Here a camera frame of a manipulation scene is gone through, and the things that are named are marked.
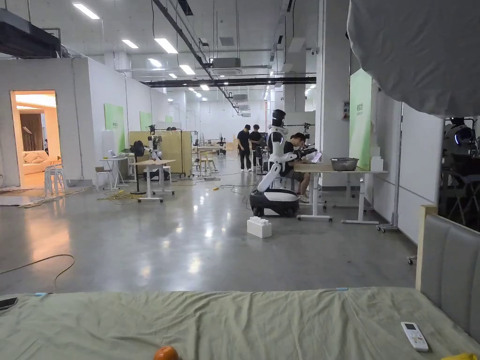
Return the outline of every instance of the orange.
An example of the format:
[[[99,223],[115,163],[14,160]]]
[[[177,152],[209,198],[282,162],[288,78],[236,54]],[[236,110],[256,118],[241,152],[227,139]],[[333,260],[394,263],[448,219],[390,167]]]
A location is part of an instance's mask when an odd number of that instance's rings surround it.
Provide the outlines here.
[[[179,360],[179,355],[175,348],[164,346],[156,351],[153,360]]]

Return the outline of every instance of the phone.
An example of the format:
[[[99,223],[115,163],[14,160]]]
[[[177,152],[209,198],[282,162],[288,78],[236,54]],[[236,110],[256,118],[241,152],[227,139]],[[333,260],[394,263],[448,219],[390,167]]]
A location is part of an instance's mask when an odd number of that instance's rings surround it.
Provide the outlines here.
[[[7,310],[18,302],[18,298],[0,300],[0,310]]]

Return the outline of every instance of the air conditioner remote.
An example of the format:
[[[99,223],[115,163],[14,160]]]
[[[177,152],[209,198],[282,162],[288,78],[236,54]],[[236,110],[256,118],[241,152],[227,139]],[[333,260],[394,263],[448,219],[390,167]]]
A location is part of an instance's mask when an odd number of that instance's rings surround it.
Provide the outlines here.
[[[428,344],[425,341],[420,329],[415,323],[401,322],[403,331],[407,335],[408,340],[416,351],[426,352],[428,351]]]

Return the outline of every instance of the gray headboard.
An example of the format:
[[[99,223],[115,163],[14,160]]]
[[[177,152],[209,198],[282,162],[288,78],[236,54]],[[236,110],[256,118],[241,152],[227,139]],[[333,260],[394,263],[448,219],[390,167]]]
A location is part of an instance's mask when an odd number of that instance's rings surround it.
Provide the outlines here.
[[[480,233],[425,217],[420,291],[480,343]]]

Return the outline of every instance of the bed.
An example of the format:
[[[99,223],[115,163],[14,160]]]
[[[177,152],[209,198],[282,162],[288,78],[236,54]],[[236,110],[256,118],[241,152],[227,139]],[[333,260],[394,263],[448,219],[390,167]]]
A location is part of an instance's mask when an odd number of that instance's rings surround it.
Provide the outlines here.
[[[166,345],[183,360],[480,354],[480,234],[433,215],[420,232],[421,291],[19,295],[15,307],[0,313],[1,359],[150,360]],[[417,353],[400,321],[416,322],[431,352]]]

